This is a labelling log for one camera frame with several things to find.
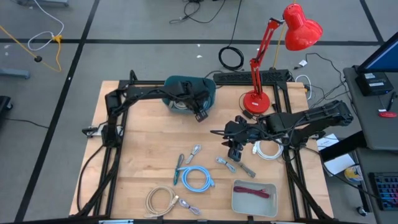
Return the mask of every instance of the lamp shade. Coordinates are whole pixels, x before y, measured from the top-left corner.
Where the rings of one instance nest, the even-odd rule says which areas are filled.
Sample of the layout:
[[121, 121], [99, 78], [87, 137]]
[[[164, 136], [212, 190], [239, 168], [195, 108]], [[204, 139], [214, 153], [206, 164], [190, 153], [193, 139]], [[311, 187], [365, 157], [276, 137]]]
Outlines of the lamp shade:
[[287, 50], [303, 50], [311, 47], [322, 36], [322, 27], [311, 19], [306, 19], [301, 5], [293, 3], [286, 7], [284, 19], [287, 27], [285, 45]]

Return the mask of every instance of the gray desk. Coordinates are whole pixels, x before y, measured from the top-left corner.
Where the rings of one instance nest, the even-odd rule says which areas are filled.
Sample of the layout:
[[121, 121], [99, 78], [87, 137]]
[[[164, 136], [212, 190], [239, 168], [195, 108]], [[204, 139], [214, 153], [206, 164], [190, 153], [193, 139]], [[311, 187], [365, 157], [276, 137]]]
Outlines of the gray desk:
[[[377, 109], [382, 108], [379, 98], [377, 96], [365, 97], [362, 95], [355, 82], [357, 74], [353, 68], [345, 68], [343, 72], [358, 113], [359, 123], [362, 127], [362, 131], [353, 136], [356, 138], [355, 141], [361, 138], [362, 140], [366, 140], [366, 142], [359, 142], [359, 144], [363, 144], [362, 147], [355, 149], [356, 157], [364, 175], [364, 186], [362, 187], [373, 194], [374, 192], [369, 181], [369, 173], [398, 172], [398, 151], [384, 150], [398, 149], [398, 118], [380, 118], [377, 114]], [[387, 76], [394, 88], [396, 88], [395, 91], [398, 91], [398, 73], [388, 73]], [[387, 106], [386, 103], [389, 97], [390, 93], [381, 97], [385, 106]], [[391, 111], [398, 113], [397, 102], [392, 105]], [[363, 200], [364, 207], [368, 206], [368, 209], [374, 212], [377, 223], [398, 223], [398, 211], [382, 211], [379, 209], [377, 201], [374, 198], [365, 194], [362, 194], [361, 198], [365, 199]]]

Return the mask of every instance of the red desk lamp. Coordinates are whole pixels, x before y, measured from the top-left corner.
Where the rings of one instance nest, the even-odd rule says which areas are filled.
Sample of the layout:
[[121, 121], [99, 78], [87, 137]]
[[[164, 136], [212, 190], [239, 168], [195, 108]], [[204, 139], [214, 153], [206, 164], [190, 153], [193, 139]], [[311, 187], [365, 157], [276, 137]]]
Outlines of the red desk lamp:
[[274, 18], [269, 19], [257, 57], [250, 60], [254, 90], [245, 94], [243, 105], [248, 112], [253, 114], [264, 113], [270, 105], [268, 96], [262, 91], [259, 69], [274, 31], [286, 22], [289, 28], [285, 36], [287, 50], [306, 49], [315, 44], [322, 36], [322, 27], [317, 22], [306, 19], [303, 8], [299, 4], [293, 3], [288, 5], [283, 17], [284, 21]]

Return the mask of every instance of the monitor screen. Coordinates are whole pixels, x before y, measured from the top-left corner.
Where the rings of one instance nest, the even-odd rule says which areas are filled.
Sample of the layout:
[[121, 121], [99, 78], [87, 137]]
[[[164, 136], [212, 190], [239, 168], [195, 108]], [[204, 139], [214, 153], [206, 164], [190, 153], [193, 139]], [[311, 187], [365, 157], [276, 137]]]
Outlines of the monitor screen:
[[361, 66], [364, 72], [398, 72], [398, 32]]

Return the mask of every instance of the wooden tabletop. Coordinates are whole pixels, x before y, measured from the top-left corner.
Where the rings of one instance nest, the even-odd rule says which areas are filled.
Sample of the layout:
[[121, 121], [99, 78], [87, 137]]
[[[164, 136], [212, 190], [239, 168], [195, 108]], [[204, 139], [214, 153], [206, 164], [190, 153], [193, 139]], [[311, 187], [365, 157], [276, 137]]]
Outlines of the wooden tabletop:
[[[117, 87], [117, 81], [103, 82], [93, 125], [96, 126], [106, 120], [104, 96]], [[251, 89], [251, 86], [224, 86], [218, 89], [215, 105], [209, 111], [209, 117], [201, 123], [198, 123], [192, 115], [170, 112], [161, 100], [141, 100], [132, 106], [127, 117], [111, 218], [144, 218], [146, 213], [144, 202], [148, 192], [158, 185], [167, 185], [191, 206], [198, 207], [202, 214], [196, 216], [177, 204], [170, 213], [164, 216], [165, 219], [247, 220], [247, 215], [235, 213], [231, 209], [232, 184], [234, 180], [239, 179], [271, 183], [277, 187], [277, 216], [274, 218], [254, 216], [254, 220], [293, 220], [289, 185], [282, 158], [276, 161], [265, 161], [258, 155], [253, 155], [252, 144], [247, 144], [243, 150], [242, 162], [257, 174], [253, 179], [238, 166], [236, 166], [237, 172], [233, 174], [225, 165], [215, 161], [217, 156], [227, 159], [228, 148], [221, 145], [224, 141], [221, 136], [211, 134], [209, 130], [224, 129], [228, 121], [234, 120], [236, 115], [241, 114], [238, 99]], [[307, 110], [308, 104], [303, 84], [288, 83], [288, 89], [292, 112]], [[274, 101], [272, 87], [265, 86], [264, 92], [267, 93], [271, 102]], [[282, 109], [284, 109], [282, 92], [280, 92], [280, 98]], [[270, 108], [266, 113], [274, 113], [274, 110]], [[173, 186], [178, 155], [183, 153], [187, 158], [195, 144], [201, 144], [202, 150], [193, 158], [190, 166], [206, 167], [216, 184], [214, 188], [203, 193], [190, 192], [183, 186], [181, 180]], [[99, 137], [88, 140], [82, 164], [100, 145], [101, 138]], [[313, 140], [309, 141], [307, 146], [317, 150], [316, 142]], [[265, 154], [275, 154], [277, 144], [263, 141], [261, 148]], [[104, 152], [103, 149], [88, 164], [83, 174], [81, 206], [84, 206], [98, 187]], [[300, 153], [308, 191], [326, 214], [333, 216], [319, 156], [307, 150], [301, 150]], [[203, 181], [204, 175], [199, 171], [193, 171], [188, 178], [188, 182], [193, 187], [200, 187]], [[301, 195], [298, 190], [296, 191], [300, 214], [303, 217]], [[108, 190], [105, 190], [101, 206], [102, 213], [104, 213], [107, 196]], [[152, 199], [154, 207], [159, 210], [164, 209], [168, 202], [169, 196], [163, 191], [156, 193]], [[70, 214], [76, 212], [75, 193]]]

